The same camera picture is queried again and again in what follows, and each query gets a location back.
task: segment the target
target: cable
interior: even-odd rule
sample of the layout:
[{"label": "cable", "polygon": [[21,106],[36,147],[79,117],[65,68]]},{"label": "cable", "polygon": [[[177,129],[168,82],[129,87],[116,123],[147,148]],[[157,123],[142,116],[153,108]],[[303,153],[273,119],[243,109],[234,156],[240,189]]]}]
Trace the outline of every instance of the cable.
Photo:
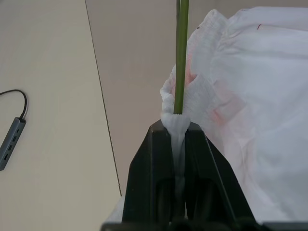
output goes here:
[{"label": "cable", "polygon": [[27,110],[27,105],[28,105],[28,99],[27,99],[26,94],[22,90],[13,89],[13,90],[7,90],[7,91],[4,91],[4,92],[1,92],[0,95],[4,95],[4,94],[10,93],[10,92],[20,92],[24,96],[24,99],[25,99],[24,110],[23,110],[23,112],[21,113],[21,115],[19,117],[20,119],[24,119],[25,114],[26,114],[26,110]]}]

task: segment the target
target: white fabric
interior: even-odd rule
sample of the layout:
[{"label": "white fabric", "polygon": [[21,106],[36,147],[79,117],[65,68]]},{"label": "white fabric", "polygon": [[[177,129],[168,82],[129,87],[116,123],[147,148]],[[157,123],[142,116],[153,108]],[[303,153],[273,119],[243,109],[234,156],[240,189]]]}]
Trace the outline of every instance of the white fabric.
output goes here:
[{"label": "white fabric", "polygon": [[176,211],[185,210],[185,204],[182,200],[185,187],[185,132],[187,131],[190,120],[185,115],[174,115],[173,105],[174,96],[170,93],[171,87],[166,86],[161,89],[163,98],[163,110],[161,121],[171,136],[171,148],[175,174],[175,205]]},{"label": "white fabric", "polygon": [[170,114],[175,68],[161,89],[164,126],[179,123],[173,150],[186,123],[199,124],[258,221],[308,220],[308,9],[257,7],[229,20],[212,10],[187,54],[181,118]]},{"label": "white fabric", "polygon": [[109,217],[106,219],[105,223],[121,223],[122,222],[124,202],[125,202],[125,195],[123,195],[120,198],[115,208],[113,209]]}]

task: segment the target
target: beige table surface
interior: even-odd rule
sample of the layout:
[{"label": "beige table surface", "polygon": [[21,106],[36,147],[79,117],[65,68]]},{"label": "beige table surface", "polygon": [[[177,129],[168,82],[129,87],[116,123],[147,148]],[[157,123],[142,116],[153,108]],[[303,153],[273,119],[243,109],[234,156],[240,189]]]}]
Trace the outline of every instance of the beige table surface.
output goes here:
[{"label": "beige table surface", "polygon": [[[29,98],[1,231],[98,231],[120,198],[84,0],[0,0],[0,92]],[[0,97],[0,142],[23,109]]]}]

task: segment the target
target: green stem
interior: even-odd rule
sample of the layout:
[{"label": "green stem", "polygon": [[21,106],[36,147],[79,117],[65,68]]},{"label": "green stem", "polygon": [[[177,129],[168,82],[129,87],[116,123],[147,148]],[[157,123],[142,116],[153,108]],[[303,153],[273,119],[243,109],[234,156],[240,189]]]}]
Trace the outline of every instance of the green stem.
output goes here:
[{"label": "green stem", "polygon": [[180,26],[180,4],[181,0],[177,0],[177,34],[176,34],[176,56],[178,56],[179,52],[179,26]]},{"label": "green stem", "polygon": [[186,66],[187,25],[189,0],[180,1],[180,18],[177,22],[176,87],[174,114],[182,114]]}]

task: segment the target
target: crumpled white fabric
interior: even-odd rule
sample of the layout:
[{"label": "crumpled white fabric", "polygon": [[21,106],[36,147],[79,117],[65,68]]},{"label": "crumpled white fabric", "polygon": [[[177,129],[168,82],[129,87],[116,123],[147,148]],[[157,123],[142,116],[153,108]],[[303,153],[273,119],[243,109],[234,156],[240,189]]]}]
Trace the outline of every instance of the crumpled white fabric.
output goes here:
[{"label": "crumpled white fabric", "polygon": [[122,195],[105,223],[121,223],[124,210],[125,195]]},{"label": "crumpled white fabric", "polygon": [[209,12],[188,40],[183,115],[172,115],[175,68],[160,91],[178,176],[192,121],[230,162],[257,221],[308,220],[307,64],[308,9]]}]

